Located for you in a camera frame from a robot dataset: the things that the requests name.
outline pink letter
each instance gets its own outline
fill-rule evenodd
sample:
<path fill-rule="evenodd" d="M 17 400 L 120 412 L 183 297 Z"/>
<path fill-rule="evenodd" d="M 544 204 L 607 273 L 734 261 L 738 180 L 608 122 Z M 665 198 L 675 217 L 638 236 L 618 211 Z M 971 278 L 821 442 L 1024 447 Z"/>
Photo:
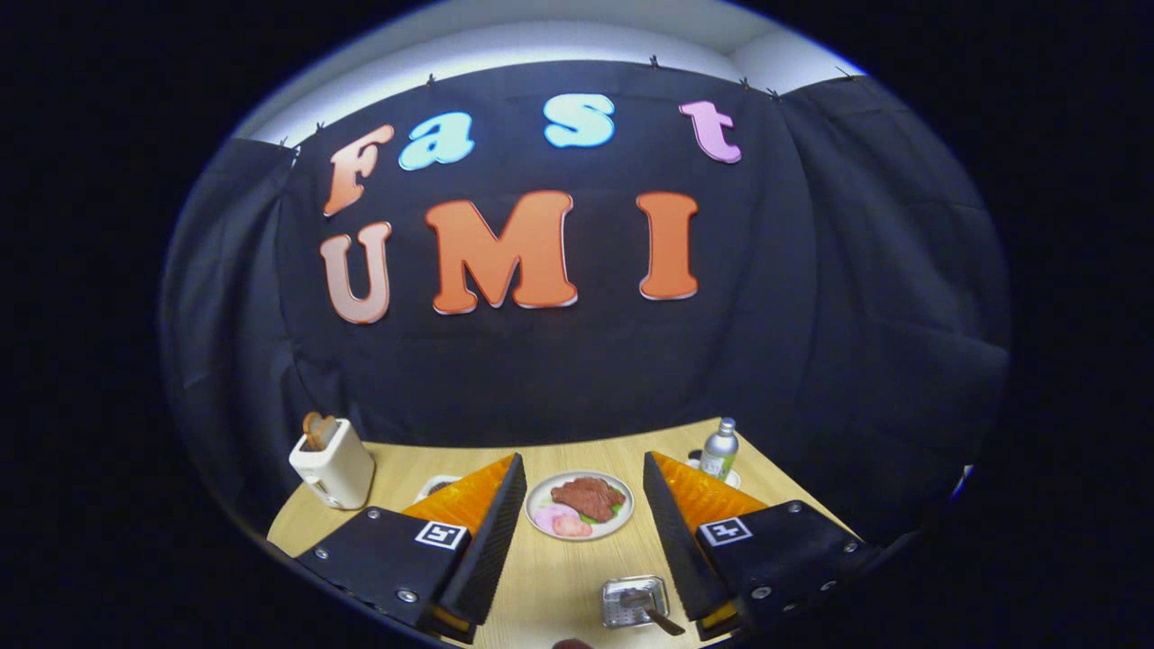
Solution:
<path fill-rule="evenodd" d="M 389 270 L 384 264 L 384 240 L 392 233 L 387 222 L 372 223 L 361 227 L 357 240 L 365 246 L 368 264 L 368 297 L 353 296 L 349 284 L 349 264 L 345 255 L 352 245 L 349 234 L 339 234 L 321 244 L 324 258 L 324 276 L 329 282 L 329 300 L 340 318 L 353 324 L 372 324 L 389 311 Z"/>
<path fill-rule="evenodd" d="M 726 142 L 725 133 L 721 132 L 722 126 L 733 128 L 733 118 L 719 113 L 713 102 L 682 104 L 677 110 L 681 114 L 692 118 L 697 146 L 706 156 L 726 164 L 741 159 L 741 149 Z"/>

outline blue letter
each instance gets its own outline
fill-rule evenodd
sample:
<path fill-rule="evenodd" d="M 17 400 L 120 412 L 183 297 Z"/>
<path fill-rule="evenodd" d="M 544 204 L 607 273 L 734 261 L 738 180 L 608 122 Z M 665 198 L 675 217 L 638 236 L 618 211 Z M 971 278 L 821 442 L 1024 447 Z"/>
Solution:
<path fill-rule="evenodd" d="M 545 117 L 555 122 L 545 127 L 545 139 L 559 149 L 599 147 L 613 137 L 613 120 L 606 117 L 612 114 L 605 95 L 557 95 L 545 103 Z"/>
<path fill-rule="evenodd" d="M 473 150 L 469 139 L 469 127 L 473 118 L 469 113 L 455 112 L 436 115 L 417 125 L 409 134 L 412 142 L 400 151 L 397 163 L 405 171 L 415 171 L 439 162 L 450 164 Z"/>

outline bottle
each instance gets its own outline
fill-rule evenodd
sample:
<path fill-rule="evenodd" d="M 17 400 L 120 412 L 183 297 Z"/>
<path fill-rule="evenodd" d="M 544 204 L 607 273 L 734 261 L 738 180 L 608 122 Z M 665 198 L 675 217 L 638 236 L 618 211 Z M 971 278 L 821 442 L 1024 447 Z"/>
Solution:
<path fill-rule="evenodd" d="M 733 419 L 721 419 L 718 432 L 705 440 L 705 448 L 702 449 L 702 471 L 722 482 L 729 475 L 733 458 L 737 455 L 737 437 L 733 434 Z"/>

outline small white dish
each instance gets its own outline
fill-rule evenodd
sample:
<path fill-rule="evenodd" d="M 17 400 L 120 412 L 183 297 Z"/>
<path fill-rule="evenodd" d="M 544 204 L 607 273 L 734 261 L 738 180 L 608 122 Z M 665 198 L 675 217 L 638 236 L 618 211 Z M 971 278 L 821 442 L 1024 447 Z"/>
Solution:
<path fill-rule="evenodd" d="M 702 461 L 687 460 L 685 464 L 689 464 L 694 469 L 698 469 L 702 465 Z M 741 476 L 737 475 L 737 471 L 729 469 L 729 475 L 725 477 L 725 484 L 732 486 L 733 488 L 741 488 Z"/>
<path fill-rule="evenodd" d="M 432 478 L 428 479 L 427 483 L 425 483 L 425 486 L 421 487 L 421 492 L 417 494 L 417 498 L 413 499 L 413 505 L 417 505 L 418 502 L 428 498 L 429 490 L 432 490 L 436 485 L 441 483 L 455 483 L 459 479 L 460 476 L 433 476 Z"/>
<path fill-rule="evenodd" d="M 621 505 L 621 508 L 617 509 L 617 513 L 612 519 L 609 519 L 604 523 L 583 522 L 582 524 L 592 528 L 592 531 L 587 536 L 562 536 L 554 532 L 552 528 L 546 529 L 539 525 L 535 520 L 535 515 L 541 509 L 545 509 L 550 506 L 556 506 L 556 503 L 553 502 L 553 494 L 552 494 L 553 488 L 559 487 L 577 478 L 601 478 L 602 480 L 608 483 L 610 487 L 624 494 L 625 497 L 624 503 Z M 634 515 L 634 492 L 629 488 L 629 486 L 625 485 L 625 483 L 621 482 L 620 479 L 608 473 L 601 473 L 599 471 L 565 471 L 563 473 L 550 476 L 538 483 L 537 486 L 530 490 L 529 495 L 525 497 L 525 516 L 529 517 L 529 522 L 532 523 L 534 528 L 552 536 L 553 538 L 559 538 L 561 540 L 593 540 L 597 538 L 601 538 L 604 536 L 608 536 L 620 530 L 625 524 L 625 522 L 629 521 L 629 517 L 632 515 Z"/>

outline bottle label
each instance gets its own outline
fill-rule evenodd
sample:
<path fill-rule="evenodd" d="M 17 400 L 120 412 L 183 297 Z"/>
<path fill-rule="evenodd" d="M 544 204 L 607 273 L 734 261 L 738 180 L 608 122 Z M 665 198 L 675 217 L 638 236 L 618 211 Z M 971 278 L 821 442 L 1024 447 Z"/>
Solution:
<path fill-rule="evenodd" d="M 728 472 L 727 464 L 733 463 L 733 457 L 718 457 L 715 455 L 710 455 L 706 452 L 702 452 L 702 471 L 714 478 L 725 479 L 724 472 Z"/>

